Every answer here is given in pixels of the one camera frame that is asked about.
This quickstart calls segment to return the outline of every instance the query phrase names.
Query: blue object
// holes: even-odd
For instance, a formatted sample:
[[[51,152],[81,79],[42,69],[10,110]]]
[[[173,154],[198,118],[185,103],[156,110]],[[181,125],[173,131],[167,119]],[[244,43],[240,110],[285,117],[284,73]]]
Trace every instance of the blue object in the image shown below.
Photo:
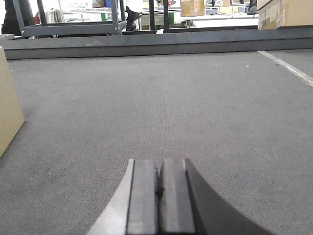
[[[106,7],[111,7],[111,0],[106,0]]]

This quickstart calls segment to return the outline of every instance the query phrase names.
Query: white tape strip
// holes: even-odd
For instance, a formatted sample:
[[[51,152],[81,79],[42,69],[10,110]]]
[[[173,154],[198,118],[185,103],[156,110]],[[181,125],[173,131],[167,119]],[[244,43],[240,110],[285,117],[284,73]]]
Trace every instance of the white tape strip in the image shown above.
[[[306,83],[308,83],[311,87],[313,87],[313,78],[311,78],[310,76],[308,76],[306,73],[300,71],[299,69],[295,68],[294,66],[288,64],[287,62],[273,56],[272,54],[263,51],[263,50],[259,50],[258,53],[266,56],[267,58],[275,61],[276,63],[284,66],[286,69],[288,69],[290,72],[292,72],[294,75],[300,77],[303,81],[305,81]]]

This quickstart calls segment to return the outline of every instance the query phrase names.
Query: white table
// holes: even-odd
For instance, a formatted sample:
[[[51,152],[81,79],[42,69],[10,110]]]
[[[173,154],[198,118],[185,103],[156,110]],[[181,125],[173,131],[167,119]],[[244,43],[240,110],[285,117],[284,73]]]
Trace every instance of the white table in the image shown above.
[[[233,13],[231,15],[204,15],[204,16],[182,16],[182,20],[190,27],[191,22],[197,28],[224,27],[224,26],[249,26],[258,25],[259,14],[249,16],[247,13]]]

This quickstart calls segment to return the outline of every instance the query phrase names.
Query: green object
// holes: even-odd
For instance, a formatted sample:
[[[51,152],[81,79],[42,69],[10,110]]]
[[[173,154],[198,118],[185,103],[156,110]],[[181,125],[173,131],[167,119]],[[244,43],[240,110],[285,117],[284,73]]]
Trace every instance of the green object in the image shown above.
[[[169,16],[170,23],[174,24],[174,12],[170,12],[168,16]]]
[[[105,13],[101,13],[101,21],[107,21]]]

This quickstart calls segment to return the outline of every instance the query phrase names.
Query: floor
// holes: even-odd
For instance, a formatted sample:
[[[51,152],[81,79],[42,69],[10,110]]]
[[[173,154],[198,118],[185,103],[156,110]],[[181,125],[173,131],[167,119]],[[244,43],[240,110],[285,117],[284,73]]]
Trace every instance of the floor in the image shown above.
[[[313,77],[313,50],[270,53]],[[85,234],[130,158],[190,158],[259,225],[312,234],[313,89],[260,53],[9,65],[26,122],[0,158],[0,234]]]

